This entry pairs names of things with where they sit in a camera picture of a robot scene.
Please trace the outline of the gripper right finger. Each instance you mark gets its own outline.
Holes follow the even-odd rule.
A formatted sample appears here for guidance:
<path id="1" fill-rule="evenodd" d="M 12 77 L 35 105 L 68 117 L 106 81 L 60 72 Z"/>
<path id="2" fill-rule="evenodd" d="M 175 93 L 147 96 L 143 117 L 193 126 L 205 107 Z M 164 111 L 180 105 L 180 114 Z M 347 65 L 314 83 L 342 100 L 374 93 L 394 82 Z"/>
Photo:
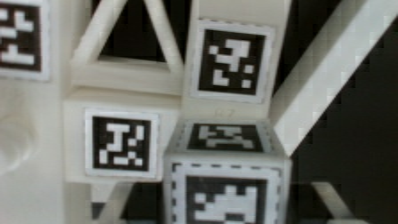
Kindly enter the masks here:
<path id="1" fill-rule="evenodd" d="M 353 216 L 328 182 L 291 185 L 289 224 L 371 224 Z"/>

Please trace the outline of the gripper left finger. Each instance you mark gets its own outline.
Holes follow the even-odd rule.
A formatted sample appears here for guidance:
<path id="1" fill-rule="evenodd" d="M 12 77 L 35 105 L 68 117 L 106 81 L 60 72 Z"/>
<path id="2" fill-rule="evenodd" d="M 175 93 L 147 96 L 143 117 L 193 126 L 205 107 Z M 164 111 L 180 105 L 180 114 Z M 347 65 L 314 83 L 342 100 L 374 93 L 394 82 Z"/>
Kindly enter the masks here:
<path id="1" fill-rule="evenodd" d="M 161 224 L 161 187 L 157 183 L 116 183 L 95 187 L 92 224 Z"/>

